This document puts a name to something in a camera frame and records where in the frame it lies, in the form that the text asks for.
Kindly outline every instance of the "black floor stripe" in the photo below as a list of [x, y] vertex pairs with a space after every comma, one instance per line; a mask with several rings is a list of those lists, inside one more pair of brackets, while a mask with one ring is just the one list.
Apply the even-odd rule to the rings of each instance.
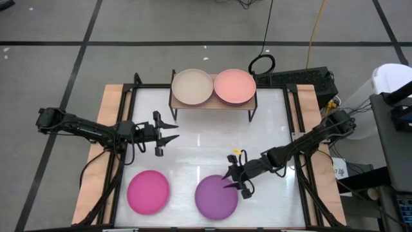
[[412, 42], [399, 42], [399, 46], [412, 46]]
[[49, 139], [47, 140], [46, 147], [44, 148], [39, 166], [37, 167], [36, 174], [34, 175], [32, 186], [30, 187], [30, 191], [28, 192], [26, 202], [24, 202], [24, 206], [20, 213], [19, 220], [17, 221], [17, 225], [14, 230], [15, 232], [24, 231], [24, 228], [26, 227], [28, 217], [30, 216], [30, 211], [32, 210], [33, 203], [39, 190], [41, 180], [43, 178], [44, 172], [46, 171], [46, 166], [49, 162], [50, 153], [52, 152], [52, 148], [55, 141], [56, 135], [49, 135]]
[[73, 66], [73, 71], [71, 72], [70, 79], [69, 79], [69, 81], [67, 83], [67, 86], [66, 86], [66, 90], [64, 91], [62, 102], [60, 103], [60, 109], [65, 110], [66, 107], [67, 107], [67, 104], [69, 103], [69, 98], [70, 98], [70, 95], [71, 95], [71, 91], [73, 90], [73, 87], [75, 85], [77, 74], [80, 70], [80, 66], [81, 66], [82, 61], [83, 61], [84, 53], [86, 52], [87, 43], [90, 39], [91, 32], [93, 31], [93, 27], [95, 26], [97, 15], [98, 15], [98, 12], [100, 10], [100, 7], [102, 6], [102, 1], [103, 0], [98, 0], [96, 2], [96, 7], [93, 11], [93, 15], [91, 16], [88, 29], [86, 30], [86, 34], [84, 35], [83, 45], [80, 48], [79, 54], [77, 55], [75, 64]]
[[[81, 66], [81, 63], [84, 57], [84, 52], [86, 51], [87, 42], [90, 39], [90, 35], [96, 23], [96, 18], [97, 18], [101, 5], [102, 5], [102, 0], [97, 0], [95, 9], [93, 11], [93, 14], [89, 22], [88, 29], [86, 30], [86, 34], [84, 35], [84, 39], [80, 47], [79, 54], [77, 55], [75, 64], [73, 65], [73, 70], [71, 72], [70, 79], [66, 87], [66, 91], [64, 92], [64, 95], [63, 95], [63, 98], [60, 104], [60, 108], [62, 108], [63, 110], [65, 110], [67, 107], [71, 91], [73, 90], [73, 86], [76, 81], [77, 73], [79, 72], [79, 69], [80, 69], [80, 66]], [[19, 220], [17, 221], [17, 225], [15, 227], [16, 232], [24, 231], [26, 227], [28, 217], [30, 216], [30, 211], [33, 208], [34, 200], [37, 196], [37, 192], [39, 191], [41, 180], [44, 176], [44, 172], [46, 171], [47, 163], [52, 153], [52, 149], [53, 149], [55, 141], [56, 141], [56, 135], [49, 135], [49, 138], [47, 140], [46, 147], [44, 148], [39, 166], [37, 167], [37, 171], [34, 176], [32, 186], [30, 187], [30, 191], [27, 195], [27, 198], [24, 203], [23, 210], [21, 211]]]
[[82, 46], [82, 41], [0, 41], [0, 46]]
[[373, 4], [375, 5], [376, 11], [379, 14], [380, 20], [382, 21], [384, 28], [386, 30], [386, 33], [388, 33], [389, 39], [391, 42], [394, 44], [393, 47], [395, 48], [395, 51], [398, 55], [398, 59], [401, 64], [409, 65], [407, 59], [405, 58], [404, 53], [402, 52], [402, 49], [400, 49], [400, 45], [397, 41], [397, 38], [395, 37], [395, 34], [393, 33], [393, 30], [391, 26], [389, 25], [388, 19], [386, 19], [385, 13], [382, 10], [382, 7], [380, 6], [378, 0], [372, 0]]

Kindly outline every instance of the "black equipment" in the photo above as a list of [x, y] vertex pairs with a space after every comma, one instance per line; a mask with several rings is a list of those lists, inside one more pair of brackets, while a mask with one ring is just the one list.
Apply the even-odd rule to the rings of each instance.
[[398, 193], [396, 195], [398, 212], [403, 222], [412, 226], [412, 194]]
[[105, 150], [115, 153], [124, 151], [127, 143], [156, 142], [154, 154], [162, 157], [162, 147], [179, 137], [179, 135], [162, 137], [160, 129], [173, 129], [178, 126], [164, 123], [157, 111], [153, 112], [154, 126], [148, 122], [135, 124], [132, 121], [122, 121], [113, 126], [105, 126], [81, 119], [59, 108], [41, 108], [39, 113], [36, 122], [39, 132], [43, 134], [53, 134], [59, 131], [69, 132], [84, 137], [90, 142], [98, 142]]
[[[394, 106], [412, 95], [412, 81], [392, 93], [381, 93], [386, 104]], [[412, 103], [404, 101], [391, 110], [391, 119], [397, 131], [412, 132]]]
[[338, 94], [333, 73], [327, 67], [307, 68], [287, 72], [255, 74], [257, 86], [277, 84], [312, 84], [315, 86], [319, 109], [325, 107]]
[[4, 1], [0, 1], [0, 12], [2, 10], [6, 10], [7, 8], [13, 6], [15, 3], [13, 0], [4, 0]]

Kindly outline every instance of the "black robotic arm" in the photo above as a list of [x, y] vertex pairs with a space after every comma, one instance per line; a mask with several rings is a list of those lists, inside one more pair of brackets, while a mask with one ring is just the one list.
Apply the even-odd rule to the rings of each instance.
[[91, 142], [98, 142], [103, 148], [115, 153], [123, 152], [127, 143], [156, 142], [155, 155], [161, 157], [163, 156], [162, 146], [179, 136], [162, 137], [160, 129], [173, 129], [178, 126], [164, 123], [157, 111], [153, 112], [154, 126], [148, 122], [135, 124], [132, 121], [122, 121], [113, 126], [105, 126], [58, 108], [41, 108], [39, 113], [36, 122], [39, 132], [57, 134], [59, 131], [65, 131], [84, 137]]
[[[319, 147], [319, 143], [328, 139], [330, 142], [343, 139], [353, 133], [355, 129], [355, 119], [351, 118], [345, 111], [335, 111], [326, 116], [322, 122], [314, 127], [311, 132], [299, 137], [295, 141], [285, 146], [279, 146], [270, 148], [261, 153], [261, 158], [247, 160], [244, 164], [239, 162], [235, 155], [229, 155], [227, 158], [231, 166], [226, 175], [223, 177], [232, 177], [233, 184], [226, 186], [226, 188], [236, 188], [241, 190], [242, 197], [244, 199], [250, 198], [254, 193], [253, 190], [249, 190], [246, 186], [246, 182], [251, 183], [251, 179], [263, 174], [265, 172], [276, 173], [279, 177], [284, 177], [285, 174], [280, 175], [277, 172], [283, 168], [286, 168], [286, 163], [294, 155], [308, 155], [315, 153]], [[307, 190], [310, 196], [313, 198], [315, 204], [319, 207], [325, 219], [331, 226], [343, 227], [343, 225], [336, 220], [336, 218], [329, 212], [328, 208], [323, 204], [322, 200], [316, 193], [316, 190], [311, 187], [308, 179], [305, 177], [301, 167], [295, 167], [296, 176], [298, 181]]]

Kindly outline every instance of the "pink plate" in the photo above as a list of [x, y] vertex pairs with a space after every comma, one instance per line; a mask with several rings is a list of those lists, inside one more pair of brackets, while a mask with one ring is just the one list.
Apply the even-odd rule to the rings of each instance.
[[153, 215], [169, 200], [169, 182], [158, 171], [143, 171], [133, 177], [127, 188], [127, 201], [136, 213]]
[[214, 80], [214, 91], [227, 104], [248, 102], [256, 92], [256, 83], [247, 72], [229, 69], [221, 72]]

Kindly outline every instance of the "stacked plates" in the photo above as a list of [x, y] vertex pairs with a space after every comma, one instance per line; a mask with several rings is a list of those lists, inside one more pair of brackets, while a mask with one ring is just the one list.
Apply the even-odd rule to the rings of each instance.
[[221, 102], [240, 106], [253, 98], [256, 83], [251, 75], [242, 70], [225, 70], [213, 81], [207, 73], [189, 69], [173, 79], [172, 92], [180, 102], [191, 106], [206, 102], [213, 92]]

